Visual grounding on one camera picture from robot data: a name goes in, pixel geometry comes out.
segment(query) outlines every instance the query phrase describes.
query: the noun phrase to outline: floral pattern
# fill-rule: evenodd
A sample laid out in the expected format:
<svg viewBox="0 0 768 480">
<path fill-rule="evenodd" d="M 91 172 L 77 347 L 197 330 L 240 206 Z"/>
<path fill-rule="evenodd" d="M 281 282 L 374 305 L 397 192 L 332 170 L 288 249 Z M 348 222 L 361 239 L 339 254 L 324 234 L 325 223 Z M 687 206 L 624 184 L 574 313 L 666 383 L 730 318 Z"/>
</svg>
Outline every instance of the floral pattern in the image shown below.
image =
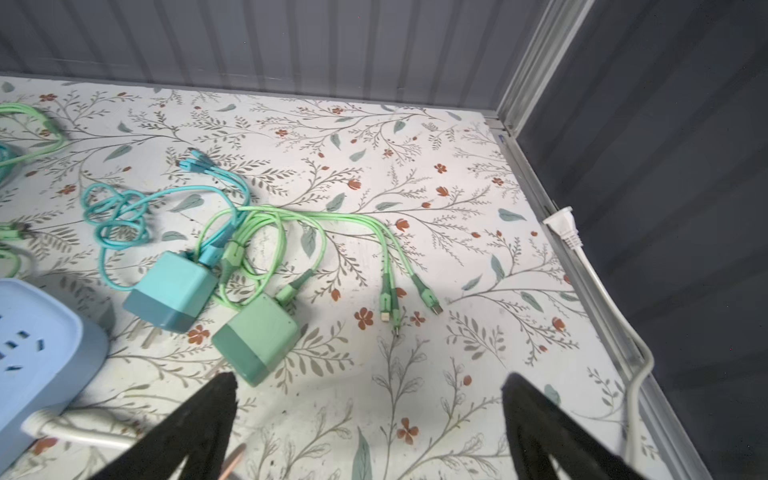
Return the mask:
<svg viewBox="0 0 768 480">
<path fill-rule="evenodd" d="M 521 372 L 598 440 L 623 445 L 623 386 L 578 296 L 480 114 L 207 91 L 3 78 L 2 101 L 45 110 L 63 150 L 0 185 L 0 221 L 28 225 L 22 276 L 110 331 L 104 367 L 71 409 L 139 435 L 203 385 L 220 355 L 214 334 L 233 312 L 208 305 L 186 334 L 153 334 L 106 287 L 79 197 L 94 182 L 154 192 L 180 185 L 238 190 L 178 168 L 189 147 L 250 185 L 253 201 L 371 215 L 387 224 L 439 296 L 426 312 L 392 250 L 402 329 L 377 313 L 381 259 L 365 229 L 329 223 L 317 274 L 293 305 L 298 343 L 256 388 L 241 383 L 231 448 L 241 478 L 514 478 L 499 386 Z M 0 118 L 0 141 L 34 149 L 50 131 Z M 194 245 L 223 203 L 205 193 L 151 204 L 151 239 L 112 252 L 105 268 L 138 281 L 165 250 Z M 316 255 L 316 233 L 289 226 L 287 262 L 268 293 Z M 129 238 L 130 231 L 118 231 Z M 252 246 L 254 266 L 271 249 Z M 230 298 L 253 284 L 235 274 Z M 645 435 L 649 478 L 669 478 Z M 88 478 L 115 452 L 41 439 L 4 475 Z"/>
</svg>

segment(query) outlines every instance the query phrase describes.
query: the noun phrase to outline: green charger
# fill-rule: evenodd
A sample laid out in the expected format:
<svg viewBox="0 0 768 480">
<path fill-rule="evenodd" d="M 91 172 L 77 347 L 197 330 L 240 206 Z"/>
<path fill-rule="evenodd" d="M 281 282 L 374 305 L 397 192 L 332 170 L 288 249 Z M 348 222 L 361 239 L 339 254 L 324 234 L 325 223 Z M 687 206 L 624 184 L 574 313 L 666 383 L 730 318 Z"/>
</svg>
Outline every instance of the green charger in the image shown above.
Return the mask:
<svg viewBox="0 0 768 480">
<path fill-rule="evenodd" d="M 299 341 L 299 325 L 269 295 L 261 293 L 212 339 L 237 374 L 251 386 L 274 370 Z"/>
</svg>

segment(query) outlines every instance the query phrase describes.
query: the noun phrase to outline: blue charger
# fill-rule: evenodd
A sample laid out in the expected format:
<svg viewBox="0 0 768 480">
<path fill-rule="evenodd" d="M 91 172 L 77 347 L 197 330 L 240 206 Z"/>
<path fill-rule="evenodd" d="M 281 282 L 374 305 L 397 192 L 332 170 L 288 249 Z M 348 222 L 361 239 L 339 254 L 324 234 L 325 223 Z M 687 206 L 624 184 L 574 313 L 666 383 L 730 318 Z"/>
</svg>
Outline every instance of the blue charger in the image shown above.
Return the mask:
<svg viewBox="0 0 768 480">
<path fill-rule="evenodd" d="M 192 158 L 179 162 L 182 170 L 205 173 L 232 184 L 243 192 L 243 205 L 250 204 L 250 191 L 245 180 L 232 172 L 220 169 L 207 155 L 198 150 L 192 150 L 191 154 Z M 97 189 L 108 190 L 112 196 L 89 204 L 91 192 Z M 166 251 L 136 285 L 125 286 L 113 282 L 104 268 L 107 251 L 125 250 L 148 242 L 150 236 L 144 214 L 147 213 L 149 203 L 164 195 L 187 190 L 208 190 L 223 197 L 232 210 L 229 223 L 203 243 L 199 259 L 190 259 Z M 123 307 L 158 328 L 179 333 L 188 331 L 218 283 L 210 268 L 218 264 L 224 247 L 247 213 L 238 211 L 222 190 L 206 185 L 176 187 L 144 195 L 136 190 L 120 193 L 107 184 L 93 184 L 83 192 L 81 203 L 84 208 L 84 220 L 97 227 L 95 239 L 101 246 L 98 269 L 102 278 L 112 288 L 130 292 Z M 95 220 L 105 214 L 109 214 L 107 220 Z M 112 230 L 116 227 L 131 228 L 136 232 L 134 239 L 111 239 Z"/>
</svg>

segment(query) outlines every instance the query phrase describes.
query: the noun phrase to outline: white power cord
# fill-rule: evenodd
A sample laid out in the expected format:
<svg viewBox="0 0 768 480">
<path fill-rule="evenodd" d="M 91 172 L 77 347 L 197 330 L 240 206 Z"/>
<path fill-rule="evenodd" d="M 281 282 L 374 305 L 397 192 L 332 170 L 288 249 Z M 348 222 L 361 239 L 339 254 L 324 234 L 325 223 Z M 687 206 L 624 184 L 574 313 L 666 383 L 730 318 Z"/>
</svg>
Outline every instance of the white power cord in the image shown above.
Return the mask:
<svg viewBox="0 0 768 480">
<path fill-rule="evenodd" d="M 648 345 L 646 345 L 643 339 L 640 337 L 640 335 L 634 331 L 632 325 L 630 325 L 627 319 L 624 318 L 621 310 L 619 310 L 619 307 L 616 306 L 616 303 L 614 303 L 613 299 L 611 299 L 611 295 L 600 281 L 600 277 L 594 271 L 594 268 L 592 268 L 592 264 L 589 263 L 587 255 L 584 254 L 584 251 L 581 249 L 581 238 L 578 236 L 576 220 L 571 213 L 572 210 L 573 209 L 571 207 L 563 208 L 555 214 L 545 218 L 543 223 L 553 232 L 555 232 L 565 242 L 565 244 L 568 245 L 568 247 L 570 247 L 571 250 L 576 253 L 579 261 L 581 261 L 581 264 L 584 265 L 584 268 L 586 269 L 587 273 L 589 273 L 589 276 L 592 277 L 592 281 L 594 281 L 594 284 L 598 286 L 598 290 L 600 290 L 600 294 L 605 299 L 605 302 L 608 304 L 611 312 L 616 316 L 621 326 L 624 327 L 624 330 L 627 331 L 629 337 L 632 338 L 632 340 L 637 344 L 637 348 L 640 350 L 640 353 L 645 359 L 645 364 L 643 364 L 643 366 L 634 374 L 634 377 L 632 377 L 632 380 L 629 382 L 626 396 L 627 445 L 624 451 L 624 459 L 627 464 L 629 464 L 629 466 L 637 470 L 637 460 L 639 459 L 638 452 L 641 449 L 639 425 L 640 403 L 638 401 L 638 396 L 640 394 L 640 385 L 648 377 L 648 375 L 650 375 L 650 371 L 654 369 L 654 355 L 648 348 Z"/>
<path fill-rule="evenodd" d="M 59 422 L 60 418 L 50 410 L 38 410 L 22 422 L 22 432 L 36 439 L 49 436 L 68 442 L 119 450 L 129 449 L 137 441 L 125 435 L 94 432 L 64 425 Z"/>
</svg>

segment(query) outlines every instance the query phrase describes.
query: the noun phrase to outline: dark panel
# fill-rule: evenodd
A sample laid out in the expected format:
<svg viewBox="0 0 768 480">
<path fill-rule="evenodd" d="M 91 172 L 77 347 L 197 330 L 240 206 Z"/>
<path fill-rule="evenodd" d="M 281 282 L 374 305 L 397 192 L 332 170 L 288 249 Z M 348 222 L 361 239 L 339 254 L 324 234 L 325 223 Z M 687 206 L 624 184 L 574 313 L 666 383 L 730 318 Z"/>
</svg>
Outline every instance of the dark panel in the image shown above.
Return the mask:
<svg viewBox="0 0 768 480">
<path fill-rule="evenodd" d="M 451 7 L 447 2 L 422 2 L 402 101 L 415 104 L 429 101 L 450 18 Z"/>
<path fill-rule="evenodd" d="M 133 0 L 130 8 L 122 5 L 122 15 L 135 32 L 136 46 L 147 62 L 154 80 L 162 84 L 186 84 L 184 75 L 188 73 L 181 70 L 182 67 L 186 68 L 186 63 L 182 63 L 182 67 L 179 66 L 171 47 L 173 39 L 167 36 L 156 4 L 160 4 L 163 9 L 159 0 Z"/>
<path fill-rule="evenodd" d="M 538 0 L 8 0 L 0 69 L 496 109 Z"/>
<path fill-rule="evenodd" d="M 768 476 L 768 5 L 601 2 L 518 141 L 717 479 Z"/>
<path fill-rule="evenodd" d="M 301 85 L 305 94 L 329 96 L 329 0 L 302 2 L 296 10 L 299 28 Z"/>
<path fill-rule="evenodd" d="M 161 1 L 165 12 L 168 14 L 170 29 L 183 49 L 184 62 L 192 84 L 201 87 L 221 85 L 221 75 L 208 41 L 203 19 L 200 17 L 197 2 L 193 3 L 188 0 Z M 228 3 L 234 8 L 234 2 Z"/>
<path fill-rule="evenodd" d="M 144 74 L 137 63 L 125 35 L 107 2 L 70 0 L 88 32 L 101 49 L 116 80 L 144 81 Z"/>
</svg>

